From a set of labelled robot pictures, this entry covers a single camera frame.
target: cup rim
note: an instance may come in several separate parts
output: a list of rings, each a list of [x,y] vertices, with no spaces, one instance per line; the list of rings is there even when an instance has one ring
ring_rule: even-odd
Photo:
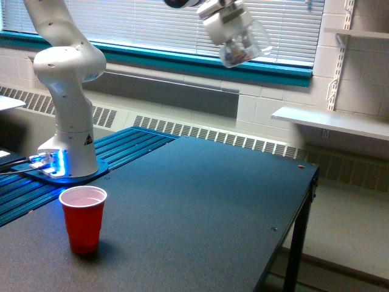
[[[97,202],[97,203],[93,203],[93,204],[90,204],[90,205],[84,205],[84,206],[74,206],[74,205],[70,205],[70,204],[67,204],[65,203],[63,200],[62,200],[62,196],[64,193],[68,193],[69,191],[72,191],[72,190],[75,190],[75,189],[94,189],[94,190],[98,190],[100,193],[103,194],[104,198],[100,201],[100,202]],[[107,192],[105,190],[103,190],[102,188],[100,187],[94,187],[94,186],[77,186],[77,187],[71,187],[67,190],[64,190],[61,195],[59,196],[59,201],[61,202],[62,205],[64,206],[67,206],[67,207],[71,207],[71,208],[78,208],[78,209],[81,209],[81,208],[87,208],[87,207],[93,207],[93,206],[97,206],[101,203],[104,203],[105,199],[107,199]]]

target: black cable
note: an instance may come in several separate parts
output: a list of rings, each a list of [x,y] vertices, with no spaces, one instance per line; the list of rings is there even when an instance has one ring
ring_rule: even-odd
[[[10,162],[10,163],[7,163],[7,164],[4,164],[2,166],[0,166],[0,172],[3,171],[4,169],[9,169],[10,167],[13,167],[15,165],[19,165],[19,164],[23,164],[23,163],[28,163],[28,159],[25,158],[23,160],[18,160],[18,161],[14,161],[14,162]]]
[[[41,166],[41,167],[37,167],[35,169],[25,169],[25,170],[20,170],[18,172],[4,172],[4,173],[0,173],[0,175],[15,175],[17,173],[32,172],[34,170],[46,169],[46,168],[47,168],[47,165],[44,165],[44,166]]]

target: table leg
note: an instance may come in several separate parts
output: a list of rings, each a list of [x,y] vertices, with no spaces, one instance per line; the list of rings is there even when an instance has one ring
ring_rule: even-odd
[[[294,223],[291,253],[289,254],[289,261],[287,263],[283,292],[293,292],[296,287],[298,267],[300,265],[301,254],[303,253],[309,211],[311,210],[312,192],[311,187],[309,195]]]

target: white table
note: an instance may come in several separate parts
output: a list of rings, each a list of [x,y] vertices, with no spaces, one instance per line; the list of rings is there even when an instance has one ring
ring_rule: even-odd
[[[0,111],[8,110],[10,108],[18,108],[19,106],[24,105],[26,104],[20,100],[0,96]]]

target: warning label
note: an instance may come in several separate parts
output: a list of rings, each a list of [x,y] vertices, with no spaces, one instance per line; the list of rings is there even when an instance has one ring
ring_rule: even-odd
[[[84,146],[85,145],[89,145],[89,144],[92,144],[93,143],[93,140],[92,140],[92,137],[90,134],[88,134],[86,140],[85,140],[85,143],[84,143]]]

